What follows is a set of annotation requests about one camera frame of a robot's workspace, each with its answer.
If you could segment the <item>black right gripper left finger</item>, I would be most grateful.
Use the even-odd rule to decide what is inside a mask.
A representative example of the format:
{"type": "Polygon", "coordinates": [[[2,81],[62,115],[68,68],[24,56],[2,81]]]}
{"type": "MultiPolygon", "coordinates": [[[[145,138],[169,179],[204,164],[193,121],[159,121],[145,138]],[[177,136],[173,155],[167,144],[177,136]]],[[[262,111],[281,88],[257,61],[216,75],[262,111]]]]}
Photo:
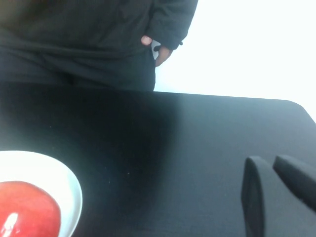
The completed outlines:
{"type": "Polygon", "coordinates": [[[248,237],[314,237],[316,211],[300,201],[261,157],[244,164],[241,203],[248,237]]]}

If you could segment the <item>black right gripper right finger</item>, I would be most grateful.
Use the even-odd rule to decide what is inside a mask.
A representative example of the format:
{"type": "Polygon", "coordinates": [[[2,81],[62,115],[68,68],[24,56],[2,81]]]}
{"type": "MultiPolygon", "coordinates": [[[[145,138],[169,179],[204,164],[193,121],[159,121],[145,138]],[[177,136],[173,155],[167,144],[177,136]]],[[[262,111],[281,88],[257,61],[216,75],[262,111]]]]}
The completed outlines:
{"type": "Polygon", "coordinates": [[[316,210],[316,169],[297,158],[276,156],[273,170],[288,189],[306,206],[316,210]]]}

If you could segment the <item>person's left hand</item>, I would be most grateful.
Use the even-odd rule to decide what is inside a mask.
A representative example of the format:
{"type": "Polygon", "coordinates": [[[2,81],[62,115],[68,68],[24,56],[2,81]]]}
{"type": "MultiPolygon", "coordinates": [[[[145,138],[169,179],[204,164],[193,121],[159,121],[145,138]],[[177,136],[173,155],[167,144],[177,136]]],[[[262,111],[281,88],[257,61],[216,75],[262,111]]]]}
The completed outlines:
{"type": "MultiPolygon", "coordinates": [[[[151,46],[153,43],[153,39],[148,36],[142,36],[141,43],[145,46],[151,46]]],[[[155,59],[156,67],[159,67],[162,63],[164,63],[172,54],[172,50],[168,49],[163,45],[157,45],[153,48],[154,52],[158,53],[157,58],[155,59]]]]}

